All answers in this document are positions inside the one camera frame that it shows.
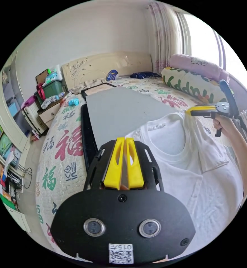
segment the camera lens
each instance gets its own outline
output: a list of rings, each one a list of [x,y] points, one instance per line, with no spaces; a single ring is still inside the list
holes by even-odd
[[[139,226],[139,233],[146,238],[155,237],[161,230],[161,224],[154,219],[143,221]]]
[[[84,231],[90,236],[101,236],[105,232],[105,225],[101,220],[91,218],[85,221]]]

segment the window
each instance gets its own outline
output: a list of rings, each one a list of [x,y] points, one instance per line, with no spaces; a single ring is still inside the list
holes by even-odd
[[[234,76],[247,89],[247,71],[231,46],[221,37],[225,58],[226,71]]]
[[[231,46],[199,18],[191,14],[182,15],[189,28],[191,56],[219,65],[247,89],[247,71]]]
[[[219,65],[219,48],[213,29],[193,15],[184,14],[184,17],[191,36],[191,56]]]

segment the bedspread with chinese characters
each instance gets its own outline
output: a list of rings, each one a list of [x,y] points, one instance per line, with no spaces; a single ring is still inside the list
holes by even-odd
[[[149,94],[179,111],[201,104],[198,99],[169,88],[161,78],[124,78],[111,83]],[[55,116],[42,147],[36,176],[37,217],[53,249],[64,256],[67,255],[59,249],[51,236],[50,226],[58,207],[68,197],[82,191],[86,179],[80,117],[80,109],[85,102],[80,94],[76,97],[80,101],[78,106],[62,106]],[[212,120],[202,118],[201,121],[208,135],[215,138]],[[223,135],[218,141],[229,145]]]

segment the qr code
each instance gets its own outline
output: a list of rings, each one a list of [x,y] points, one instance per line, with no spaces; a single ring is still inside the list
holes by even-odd
[[[127,250],[110,250],[110,263],[115,264],[132,264],[134,263],[133,251]]]

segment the cream headboard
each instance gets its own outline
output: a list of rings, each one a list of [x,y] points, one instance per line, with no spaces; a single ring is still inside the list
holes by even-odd
[[[151,56],[148,53],[121,51],[76,59],[62,66],[68,90],[85,81],[106,78],[110,70],[117,70],[120,76],[151,72]]]

